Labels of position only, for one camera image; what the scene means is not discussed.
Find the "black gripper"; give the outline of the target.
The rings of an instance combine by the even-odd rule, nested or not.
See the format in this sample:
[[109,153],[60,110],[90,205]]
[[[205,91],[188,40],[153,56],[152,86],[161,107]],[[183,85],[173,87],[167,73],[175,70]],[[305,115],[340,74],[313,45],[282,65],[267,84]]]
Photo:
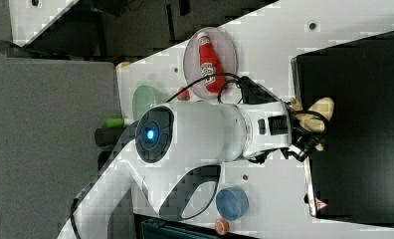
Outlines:
[[[325,140],[328,132],[328,120],[321,113],[314,110],[292,110],[289,109],[291,117],[291,145],[282,148],[281,153],[285,159],[291,156],[299,162],[304,162],[307,157],[315,151],[315,147]],[[312,120],[319,120],[322,123],[320,129],[308,127],[306,119],[299,119],[299,115],[309,115]]]

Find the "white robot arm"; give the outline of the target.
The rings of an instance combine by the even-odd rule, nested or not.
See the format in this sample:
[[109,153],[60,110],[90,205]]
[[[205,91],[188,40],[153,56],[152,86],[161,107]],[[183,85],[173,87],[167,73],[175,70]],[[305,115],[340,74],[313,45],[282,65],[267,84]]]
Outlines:
[[265,157],[281,150],[307,158],[327,131],[334,104],[323,99],[307,110],[276,101],[259,104],[167,103],[148,110],[119,139],[98,178],[73,201],[57,239],[107,239],[109,218],[136,184],[164,220],[201,214],[224,162]]

